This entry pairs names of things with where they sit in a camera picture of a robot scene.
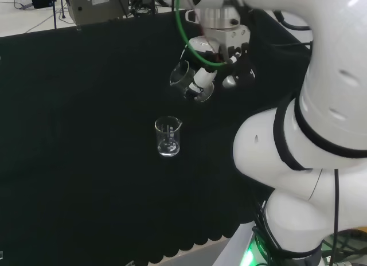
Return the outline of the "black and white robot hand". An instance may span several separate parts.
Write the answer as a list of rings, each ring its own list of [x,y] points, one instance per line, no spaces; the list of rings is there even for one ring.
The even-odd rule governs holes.
[[[250,31],[244,25],[232,29],[207,29],[191,38],[180,56],[189,72],[184,83],[185,98],[204,102],[214,92],[216,80],[225,89],[238,87],[255,79],[255,69],[248,59]]]

